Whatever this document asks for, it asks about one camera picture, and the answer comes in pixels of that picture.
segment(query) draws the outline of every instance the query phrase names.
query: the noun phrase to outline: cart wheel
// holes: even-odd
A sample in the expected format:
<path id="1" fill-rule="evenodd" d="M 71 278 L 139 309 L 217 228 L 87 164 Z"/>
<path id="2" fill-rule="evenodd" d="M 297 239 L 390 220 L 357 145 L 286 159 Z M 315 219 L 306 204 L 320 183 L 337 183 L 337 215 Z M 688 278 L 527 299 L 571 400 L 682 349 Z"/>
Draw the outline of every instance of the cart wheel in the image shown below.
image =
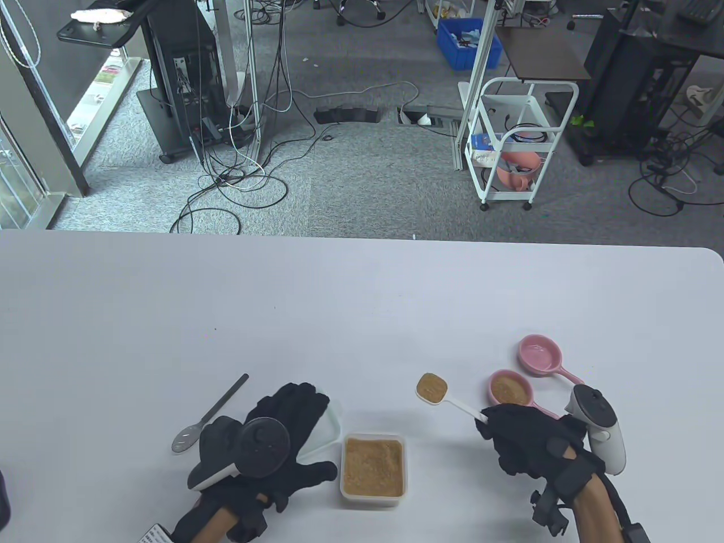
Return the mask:
<path id="1" fill-rule="evenodd" d="M 593 156 L 591 155 L 578 155 L 578 162 L 583 167 L 588 167 L 593 164 Z"/>

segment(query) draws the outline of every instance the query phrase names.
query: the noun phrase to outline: keyboard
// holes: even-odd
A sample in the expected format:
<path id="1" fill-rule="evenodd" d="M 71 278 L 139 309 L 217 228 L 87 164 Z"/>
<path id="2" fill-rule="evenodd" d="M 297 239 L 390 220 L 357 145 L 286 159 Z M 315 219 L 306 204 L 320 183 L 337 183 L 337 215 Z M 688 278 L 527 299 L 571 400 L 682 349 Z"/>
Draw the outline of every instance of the keyboard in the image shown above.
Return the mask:
<path id="1" fill-rule="evenodd" d="M 724 8 L 724 0 L 684 0 L 676 14 L 689 22 L 709 26 Z"/>

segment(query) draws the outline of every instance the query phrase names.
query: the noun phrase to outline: brown powder on spoon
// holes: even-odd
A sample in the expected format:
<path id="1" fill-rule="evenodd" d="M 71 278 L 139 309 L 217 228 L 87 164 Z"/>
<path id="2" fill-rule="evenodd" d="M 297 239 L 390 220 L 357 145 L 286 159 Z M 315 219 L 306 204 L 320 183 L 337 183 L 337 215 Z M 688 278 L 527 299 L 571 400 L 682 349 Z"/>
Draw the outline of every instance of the brown powder on spoon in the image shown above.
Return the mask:
<path id="1" fill-rule="evenodd" d="M 345 492 L 354 496 L 403 495 L 403 445 L 394 439 L 354 439 L 345 443 Z"/>
<path id="2" fill-rule="evenodd" d="M 424 374 L 418 381 L 417 393 L 430 403 L 440 403 L 447 394 L 447 383 L 435 374 Z"/>
<path id="3" fill-rule="evenodd" d="M 530 398 L 523 385 L 510 377 L 501 376 L 493 381 L 490 387 L 495 399 L 500 403 L 517 403 L 528 405 Z"/>

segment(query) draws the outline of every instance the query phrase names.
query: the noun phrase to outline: gray carpet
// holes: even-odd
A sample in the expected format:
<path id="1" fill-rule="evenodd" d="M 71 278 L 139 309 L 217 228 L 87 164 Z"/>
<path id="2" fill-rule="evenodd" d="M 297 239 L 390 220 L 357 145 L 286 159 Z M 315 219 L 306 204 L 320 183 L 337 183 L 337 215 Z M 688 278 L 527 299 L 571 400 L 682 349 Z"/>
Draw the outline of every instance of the gray carpet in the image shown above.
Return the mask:
<path id="1" fill-rule="evenodd" d="M 442 57 L 426 15 L 411 6 L 390 24 L 367 30 L 335 25 L 335 13 L 315 12 L 303 4 L 288 16 L 287 39 L 292 86 L 310 94 L 360 90 L 370 85 L 409 80 L 420 88 L 416 103 L 459 106 L 457 82 L 467 73 L 456 74 Z M 230 13 L 240 3 L 229 2 Z M 402 0 L 385 0 L 389 14 Z M 371 7 L 350 0 L 348 18 L 373 24 Z M 576 8 L 586 11 L 583 2 Z M 479 9 L 485 8 L 479 2 Z M 563 30 L 567 19 L 553 24 L 561 28 L 583 59 L 595 33 L 596 22 L 583 21 L 575 32 Z M 268 79 L 276 48 L 275 27 L 255 27 L 260 82 Z M 243 24 L 232 19 L 238 44 L 239 69 L 245 65 Z M 507 66 L 493 75 L 502 75 Z M 700 85 L 715 82 L 721 64 L 703 59 L 689 78 Z M 66 230 L 119 230 L 167 232 L 186 198 L 208 183 L 191 156 L 174 164 L 158 160 L 159 148 L 143 116 L 137 90 L 148 87 L 148 66 L 138 73 L 134 88 L 125 97 L 86 167 L 91 194 L 68 200 L 54 227 Z M 376 105 L 385 110 L 379 125 L 348 123 L 328 132 L 329 141 L 319 141 L 304 159 L 289 162 L 275 174 L 288 182 L 289 195 L 277 206 L 261 211 L 232 205 L 217 192 L 199 200 L 198 207 L 222 207 L 242 220 L 243 232 L 260 235 L 396 237 L 431 240 L 484 240 L 535 243 L 602 243 L 621 245 L 689 245 L 712 248 L 724 254 L 724 219 L 719 207 L 687 207 L 678 216 L 660 219 L 634 208 L 626 194 L 638 177 L 638 164 L 608 161 L 589 168 L 578 165 L 565 143 L 553 159 L 533 210 L 520 203 L 491 205 L 487 213 L 467 172 L 454 172 L 448 138 L 419 127 L 395 122 L 395 107 L 412 96 L 407 85 L 373 90 L 362 96 L 308 100 L 299 106 L 311 118 L 315 106 L 342 102 Z M 282 95 L 285 104 L 288 95 Z M 274 141 L 305 137 L 311 128 L 298 112 L 280 115 Z M 283 147 L 271 163 L 306 151 L 309 142 Z M 702 149 L 717 161 L 724 160 L 720 140 Z M 232 161 L 233 150 L 219 148 L 219 157 Z M 698 201 L 724 200 L 724 185 L 704 159 L 694 157 L 687 171 L 698 183 Z M 681 175 L 671 184 L 689 191 L 691 183 Z M 271 181 L 264 190 L 232 198 L 250 205 L 276 200 L 282 186 Z M 637 201 L 653 211 L 661 207 L 660 195 L 645 185 L 635 187 Z M 182 231 L 188 231 L 186 219 Z M 220 212 L 194 216 L 194 232 L 233 233 L 236 223 Z"/>

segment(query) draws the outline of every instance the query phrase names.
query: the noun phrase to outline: pink scoop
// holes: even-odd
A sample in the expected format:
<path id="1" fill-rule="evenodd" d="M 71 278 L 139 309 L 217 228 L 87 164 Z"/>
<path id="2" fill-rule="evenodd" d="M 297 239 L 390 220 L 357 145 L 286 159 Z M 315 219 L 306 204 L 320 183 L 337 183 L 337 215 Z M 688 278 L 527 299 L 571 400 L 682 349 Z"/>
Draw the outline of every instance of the pink scoop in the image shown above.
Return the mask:
<path id="1" fill-rule="evenodd" d="M 502 403 L 495 397 L 495 394 L 493 394 L 493 384 L 501 378 L 512 379 L 513 381 L 519 383 L 522 386 L 523 390 L 526 393 L 527 400 L 526 403 L 522 405 L 526 405 L 528 407 L 535 407 L 536 409 L 542 411 L 550 417 L 559 418 L 558 415 L 556 415 L 555 413 L 552 413 L 551 411 L 548 411 L 547 409 L 542 408 L 540 405 L 535 403 L 533 400 L 533 387 L 531 386 L 530 381 L 520 375 L 517 371 L 513 371 L 510 369 L 501 369 L 490 376 L 490 379 L 488 380 L 488 400 L 490 400 L 491 404 L 500 405 Z"/>
<path id="2" fill-rule="evenodd" d="M 549 337 L 539 334 L 525 336 L 518 344 L 518 361 L 533 375 L 560 374 L 573 384 L 584 383 L 563 368 L 563 354 Z"/>

